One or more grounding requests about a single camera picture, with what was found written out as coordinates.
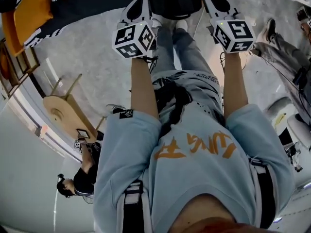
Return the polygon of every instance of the equipment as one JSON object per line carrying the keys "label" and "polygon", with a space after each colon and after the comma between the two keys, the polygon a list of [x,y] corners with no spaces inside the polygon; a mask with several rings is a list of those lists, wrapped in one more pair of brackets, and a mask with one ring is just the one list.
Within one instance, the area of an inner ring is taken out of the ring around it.
{"label": "equipment", "polygon": [[[230,0],[203,0],[206,11],[211,19],[211,26],[208,27],[213,34],[215,43],[220,43],[227,53],[244,52],[251,49],[256,41],[252,26],[244,19],[241,12]],[[155,6],[152,1],[152,8],[160,11],[166,16],[162,7]],[[193,0],[189,0],[192,8],[189,11],[195,12],[200,7]],[[182,19],[190,15],[170,15],[169,18]],[[156,49],[157,29],[152,28],[152,11],[149,0],[133,0],[122,12],[117,30],[113,32],[112,48],[125,59],[132,59],[146,56],[149,50]]]}

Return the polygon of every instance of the concrete floor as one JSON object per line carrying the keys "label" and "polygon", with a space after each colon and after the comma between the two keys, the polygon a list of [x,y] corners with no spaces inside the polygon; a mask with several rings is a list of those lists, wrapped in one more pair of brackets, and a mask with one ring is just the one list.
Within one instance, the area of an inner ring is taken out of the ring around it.
{"label": "concrete floor", "polygon": [[[276,19],[277,31],[302,50],[309,50],[309,43],[303,38],[295,13],[301,6],[291,0],[234,0],[241,11],[254,25],[256,34],[263,29],[268,18]],[[102,116],[106,116],[105,106],[109,103],[130,105],[130,61],[121,59],[111,48],[111,34],[116,28],[122,9],[109,11],[70,24],[58,37],[45,39],[35,51],[41,67],[35,72],[46,94],[56,83],[53,67],[58,77],[63,77],[63,85],[58,88],[64,93],[73,80],[82,73],[82,78],[73,90],[78,104],[96,126]],[[192,15],[189,31],[193,35],[202,11]],[[206,26],[209,17],[204,11],[197,27],[196,40],[215,75],[223,84],[223,71],[219,62],[222,52],[220,44],[215,45]],[[286,96],[286,91],[276,71],[263,60],[241,54],[244,78],[249,101],[262,110],[276,99]]]}

